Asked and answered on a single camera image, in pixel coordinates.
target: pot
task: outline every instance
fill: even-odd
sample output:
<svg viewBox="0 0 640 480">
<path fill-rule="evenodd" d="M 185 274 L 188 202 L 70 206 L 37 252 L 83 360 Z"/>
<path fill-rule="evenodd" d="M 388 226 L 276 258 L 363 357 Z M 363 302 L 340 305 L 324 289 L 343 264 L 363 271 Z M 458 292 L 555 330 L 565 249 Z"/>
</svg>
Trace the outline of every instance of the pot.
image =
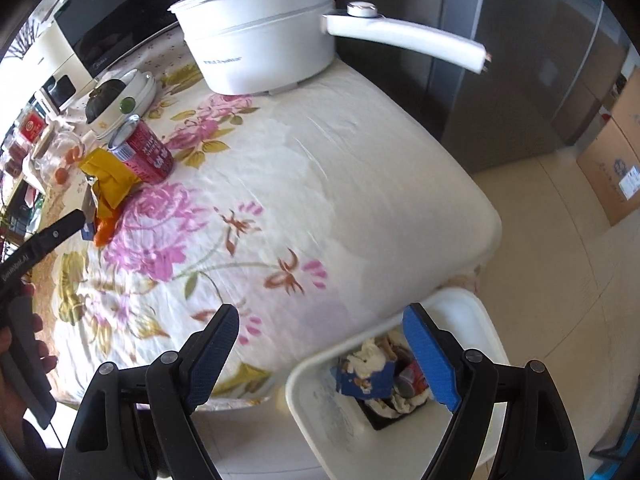
<svg viewBox="0 0 640 480">
<path fill-rule="evenodd" d="M 381 16 L 368 2 L 181 0 L 173 12 L 209 87 L 219 94 L 275 92 L 324 70 L 334 36 L 422 52 L 479 73 L 484 47 L 436 28 Z"/>
</svg>

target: floral tablecloth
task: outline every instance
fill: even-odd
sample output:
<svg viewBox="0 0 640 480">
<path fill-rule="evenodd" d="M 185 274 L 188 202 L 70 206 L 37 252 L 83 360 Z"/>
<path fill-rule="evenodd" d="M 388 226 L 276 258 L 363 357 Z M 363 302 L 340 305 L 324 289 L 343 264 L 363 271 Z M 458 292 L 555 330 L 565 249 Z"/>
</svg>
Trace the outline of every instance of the floral tablecloth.
<svg viewBox="0 0 640 480">
<path fill-rule="evenodd" d="M 144 118 L 176 165 L 128 198 L 108 246 L 78 234 L 36 270 L 61 400 L 79 402 L 103 361 L 180 348 L 231 303 L 240 333 L 208 407 L 255 404 L 302 358 L 473 273 L 499 243 L 462 168 L 339 61 L 284 94 L 222 96 L 176 28 L 104 78 L 133 67 L 161 81 Z M 78 173 L 52 192 L 44 223 L 84 186 Z"/>
</svg>

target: barcode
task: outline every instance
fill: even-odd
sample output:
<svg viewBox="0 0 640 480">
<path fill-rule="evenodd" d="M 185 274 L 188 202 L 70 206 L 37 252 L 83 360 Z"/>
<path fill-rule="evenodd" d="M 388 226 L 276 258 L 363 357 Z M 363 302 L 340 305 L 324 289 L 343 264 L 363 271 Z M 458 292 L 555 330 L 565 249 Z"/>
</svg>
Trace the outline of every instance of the barcode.
<svg viewBox="0 0 640 480">
<path fill-rule="evenodd" d="M 127 143 L 121 144 L 111 153 L 113 153 L 113 155 L 115 155 L 116 158 L 118 160 L 121 160 L 122 162 L 127 162 L 130 158 L 133 158 L 136 156 L 136 150 L 134 150 Z"/>
</svg>

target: metal bolt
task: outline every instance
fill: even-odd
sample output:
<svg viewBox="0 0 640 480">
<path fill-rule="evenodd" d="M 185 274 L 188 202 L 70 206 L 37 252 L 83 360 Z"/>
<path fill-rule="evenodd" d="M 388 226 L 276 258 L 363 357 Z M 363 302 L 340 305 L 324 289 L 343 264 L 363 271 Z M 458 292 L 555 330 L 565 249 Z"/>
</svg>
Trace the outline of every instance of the metal bolt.
<svg viewBox="0 0 640 480">
<path fill-rule="evenodd" d="M 470 361 L 472 363 L 479 363 L 480 361 L 482 361 L 482 353 L 480 353 L 478 350 L 467 350 L 465 352 L 465 357 L 467 361 Z"/>
<path fill-rule="evenodd" d="M 170 365 L 171 363 L 175 363 L 178 358 L 178 352 L 174 352 L 173 350 L 169 350 L 160 356 L 160 362 Z"/>
<path fill-rule="evenodd" d="M 541 374 L 546 370 L 545 365 L 543 365 L 540 361 L 533 360 L 532 362 L 529 363 L 529 366 L 537 374 Z"/>
<path fill-rule="evenodd" d="M 100 365 L 100 368 L 98 368 L 98 372 L 100 373 L 100 375 L 109 375 L 111 372 L 113 372 L 113 369 L 113 363 L 104 363 Z"/>
</svg>

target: pot handle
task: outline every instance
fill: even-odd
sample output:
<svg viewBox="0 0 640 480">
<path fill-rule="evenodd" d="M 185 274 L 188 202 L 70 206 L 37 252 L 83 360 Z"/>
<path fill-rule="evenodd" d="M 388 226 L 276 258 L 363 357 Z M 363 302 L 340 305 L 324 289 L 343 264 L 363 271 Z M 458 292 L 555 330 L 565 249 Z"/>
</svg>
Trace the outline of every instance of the pot handle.
<svg viewBox="0 0 640 480">
<path fill-rule="evenodd" d="M 375 41 L 415 50 L 477 74 L 482 72 L 484 62 L 489 59 L 480 43 L 417 23 L 392 20 L 380 15 L 361 18 L 343 11 L 324 14 L 322 22 L 324 32 L 332 36 Z"/>
</svg>

